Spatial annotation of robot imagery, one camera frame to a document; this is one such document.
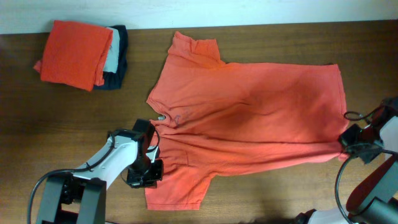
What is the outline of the orange t-shirt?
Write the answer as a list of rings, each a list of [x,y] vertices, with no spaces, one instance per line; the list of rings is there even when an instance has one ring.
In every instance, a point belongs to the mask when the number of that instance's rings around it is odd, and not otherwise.
[[[336,64],[226,63],[216,40],[179,32],[147,103],[164,162],[150,210],[199,209],[217,175],[329,161],[348,125]]]

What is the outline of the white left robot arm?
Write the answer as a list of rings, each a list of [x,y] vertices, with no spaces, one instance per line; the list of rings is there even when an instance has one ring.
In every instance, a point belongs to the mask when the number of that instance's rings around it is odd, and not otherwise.
[[[132,129],[109,132],[105,145],[81,166],[44,174],[30,194],[27,222],[32,221],[35,193],[44,184],[37,223],[105,224],[107,190],[124,172],[123,181],[132,189],[155,188],[162,180],[160,147],[151,144],[159,136],[150,121],[138,119]]]

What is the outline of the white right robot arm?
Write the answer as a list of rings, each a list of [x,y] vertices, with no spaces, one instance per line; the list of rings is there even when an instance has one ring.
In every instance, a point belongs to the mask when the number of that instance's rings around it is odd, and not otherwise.
[[[300,213],[291,224],[397,224],[397,98],[382,100],[367,115],[348,111],[344,117],[353,125],[338,139],[349,158],[340,167],[335,180],[337,207]],[[365,178],[352,191],[346,205],[342,205],[339,186],[348,163],[361,159],[369,164],[380,154],[387,154],[389,158]]]

